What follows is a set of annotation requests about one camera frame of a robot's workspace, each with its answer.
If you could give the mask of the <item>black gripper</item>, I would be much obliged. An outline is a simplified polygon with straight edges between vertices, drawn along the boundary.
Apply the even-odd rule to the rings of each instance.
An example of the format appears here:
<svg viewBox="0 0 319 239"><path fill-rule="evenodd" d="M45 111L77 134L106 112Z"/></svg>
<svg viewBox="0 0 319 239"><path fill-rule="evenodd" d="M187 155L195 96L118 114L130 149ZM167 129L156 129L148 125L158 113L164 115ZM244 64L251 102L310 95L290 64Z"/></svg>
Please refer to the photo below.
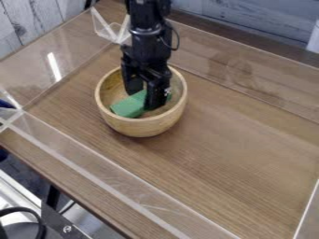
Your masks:
<svg viewBox="0 0 319 239"><path fill-rule="evenodd" d="M171 29L134 29L131 44L122 45L122 79L128 95L143 90L147 84L144 109L155 110L166 105L171 93L172 55Z"/></svg>

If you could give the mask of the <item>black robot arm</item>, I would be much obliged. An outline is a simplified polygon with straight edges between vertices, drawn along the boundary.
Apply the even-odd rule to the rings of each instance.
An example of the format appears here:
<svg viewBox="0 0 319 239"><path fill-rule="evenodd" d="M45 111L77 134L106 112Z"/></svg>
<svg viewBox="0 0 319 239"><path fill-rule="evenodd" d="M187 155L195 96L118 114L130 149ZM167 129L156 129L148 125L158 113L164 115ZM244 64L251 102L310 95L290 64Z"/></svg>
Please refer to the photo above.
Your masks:
<svg viewBox="0 0 319 239"><path fill-rule="evenodd" d="M143 107L155 110L166 105L172 72L172 26L166 20L170 0L124 0L130 16L132 43L122 45L122 78L132 95L147 89Z"/></svg>

